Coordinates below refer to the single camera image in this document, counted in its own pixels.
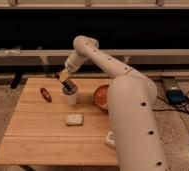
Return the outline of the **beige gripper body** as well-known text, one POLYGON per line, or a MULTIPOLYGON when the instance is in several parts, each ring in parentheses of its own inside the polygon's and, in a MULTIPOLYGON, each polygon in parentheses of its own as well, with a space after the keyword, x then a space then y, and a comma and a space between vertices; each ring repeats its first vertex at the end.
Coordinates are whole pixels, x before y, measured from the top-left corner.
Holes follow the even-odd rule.
POLYGON ((75 73, 85 61, 85 57, 80 56, 75 50, 73 50, 65 61, 65 69, 69 73, 75 73))

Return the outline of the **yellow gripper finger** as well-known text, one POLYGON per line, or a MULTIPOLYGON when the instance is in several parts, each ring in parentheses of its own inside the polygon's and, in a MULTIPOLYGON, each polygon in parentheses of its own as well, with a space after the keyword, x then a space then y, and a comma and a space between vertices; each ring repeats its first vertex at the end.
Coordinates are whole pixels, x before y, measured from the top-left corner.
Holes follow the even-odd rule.
POLYGON ((59 76, 59 80, 61 82, 65 82, 69 78, 69 72, 66 69, 64 69, 59 73, 59 76))

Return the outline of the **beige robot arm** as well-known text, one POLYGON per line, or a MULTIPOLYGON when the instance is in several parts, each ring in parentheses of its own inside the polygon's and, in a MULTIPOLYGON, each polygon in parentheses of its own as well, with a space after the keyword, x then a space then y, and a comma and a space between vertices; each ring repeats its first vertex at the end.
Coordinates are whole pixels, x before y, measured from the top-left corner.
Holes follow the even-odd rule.
POLYGON ((59 74, 68 91, 74 88, 69 75, 90 59, 111 78, 107 92, 108 113, 115 138, 120 171, 167 171, 152 104, 155 83, 133 67, 99 49, 97 40, 78 36, 74 50, 59 74))

